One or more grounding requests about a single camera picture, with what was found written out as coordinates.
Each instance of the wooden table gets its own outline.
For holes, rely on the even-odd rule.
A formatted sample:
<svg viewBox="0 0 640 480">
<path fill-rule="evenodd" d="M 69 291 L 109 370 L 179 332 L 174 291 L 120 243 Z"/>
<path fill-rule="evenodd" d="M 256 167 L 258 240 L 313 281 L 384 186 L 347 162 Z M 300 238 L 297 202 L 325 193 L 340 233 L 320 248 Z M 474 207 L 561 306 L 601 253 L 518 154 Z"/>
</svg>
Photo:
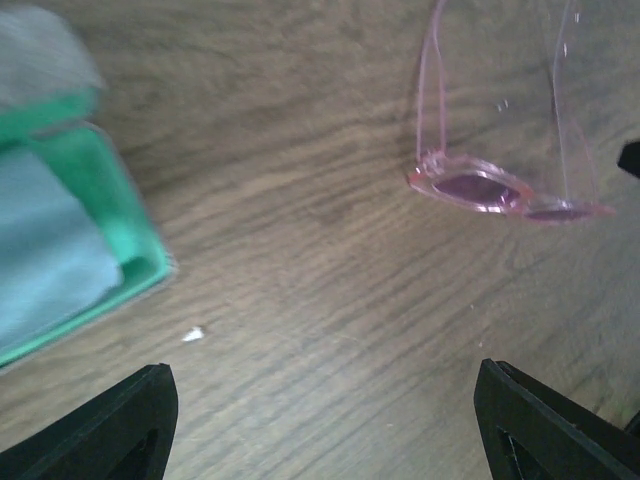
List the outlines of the wooden table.
<svg viewBox="0 0 640 480">
<path fill-rule="evenodd" d="M 457 21 L 515 1 L 468 1 Z M 640 138 L 640 4 L 601 7 L 592 75 L 611 83 L 583 105 L 618 215 L 554 229 L 405 185 L 431 3 L 47 2 L 110 84 L 98 123 L 180 269 L 5 371 L 0 449 L 155 362 L 180 395 L 176 480 L 487 479 L 486 357 L 616 425 L 640 409 L 640 185 L 615 167 Z M 476 132 L 505 139 L 495 155 L 515 138 L 500 128 Z"/>
</svg>

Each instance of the green plastic container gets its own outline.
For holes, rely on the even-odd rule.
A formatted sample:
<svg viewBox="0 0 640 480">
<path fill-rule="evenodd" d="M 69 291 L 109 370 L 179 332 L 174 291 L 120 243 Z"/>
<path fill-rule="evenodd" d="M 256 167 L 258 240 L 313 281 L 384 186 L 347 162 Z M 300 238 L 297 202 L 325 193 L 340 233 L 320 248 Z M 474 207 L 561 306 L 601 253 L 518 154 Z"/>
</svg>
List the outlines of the green plastic container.
<svg viewBox="0 0 640 480">
<path fill-rule="evenodd" d="M 40 15 L 40 22 L 57 22 L 56 28 L 66 26 L 58 17 L 43 10 L 25 9 L 19 13 L 24 15 L 25 11 Z M 0 49 L 6 48 L 1 40 Z M 73 48 L 77 50 L 82 47 L 76 43 Z M 123 282 L 99 304 L 0 356 L 0 366 L 121 306 L 159 284 L 173 270 L 171 257 L 111 140 L 86 121 L 98 106 L 101 90 L 99 77 L 93 75 L 94 72 L 88 72 L 87 65 L 79 66 L 82 71 L 80 75 L 71 75 L 71 82 L 65 79 L 73 88 L 44 92 L 41 98 L 26 105 L 5 108 L 0 112 L 0 152 L 26 146 L 44 160 L 66 188 L 80 200 L 102 231 L 120 264 Z M 78 77 L 83 80 L 92 78 L 93 81 L 73 85 L 73 80 Z"/>
</svg>

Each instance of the blue cloth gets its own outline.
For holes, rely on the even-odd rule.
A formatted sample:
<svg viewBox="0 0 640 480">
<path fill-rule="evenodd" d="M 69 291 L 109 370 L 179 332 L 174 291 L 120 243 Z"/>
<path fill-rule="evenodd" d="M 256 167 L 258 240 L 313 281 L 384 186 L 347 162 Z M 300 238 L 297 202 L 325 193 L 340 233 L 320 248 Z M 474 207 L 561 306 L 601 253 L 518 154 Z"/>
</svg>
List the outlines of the blue cloth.
<svg viewBox="0 0 640 480">
<path fill-rule="evenodd" d="M 49 168 L 28 150 L 0 155 L 0 355 L 121 281 L 100 230 Z"/>
</svg>

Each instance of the sunglasses lens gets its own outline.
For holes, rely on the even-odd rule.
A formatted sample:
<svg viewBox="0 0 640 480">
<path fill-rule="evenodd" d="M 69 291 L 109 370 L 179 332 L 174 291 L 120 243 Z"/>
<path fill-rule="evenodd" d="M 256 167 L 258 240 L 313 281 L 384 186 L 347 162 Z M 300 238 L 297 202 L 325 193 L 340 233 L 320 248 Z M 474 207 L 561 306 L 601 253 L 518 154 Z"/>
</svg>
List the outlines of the sunglasses lens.
<svg viewBox="0 0 640 480">
<path fill-rule="evenodd" d="M 581 220 L 591 215 L 592 213 L 587 210 L 572 210 L 567 208 L 561 210 L 540 210 L 537 212 L 530 212 L 526 214 L 526 217 L 538 222 L 564 223 Z"/>
<path fill-rule="evenodd" d="M 458 200 L 488 207 L 510 205 L 520 198 L 517 190 L 474 174 L 457 175 L 434 184 L 433 188 Z"/>
</svg>

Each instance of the black rubber pad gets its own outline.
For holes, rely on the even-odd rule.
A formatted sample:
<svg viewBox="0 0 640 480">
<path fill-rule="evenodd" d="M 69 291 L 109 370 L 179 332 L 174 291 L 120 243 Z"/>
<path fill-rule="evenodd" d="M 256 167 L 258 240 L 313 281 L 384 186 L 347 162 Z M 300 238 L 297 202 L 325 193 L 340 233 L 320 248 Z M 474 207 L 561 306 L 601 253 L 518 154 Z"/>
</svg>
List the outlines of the black rubber pad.
<svg viewBox="0 0 640 480">
<path fill-rule="evenodd" d="M 625 172 L 640 178 L 640 141 L 624 146 L 618 166 Z"/>
</svg>

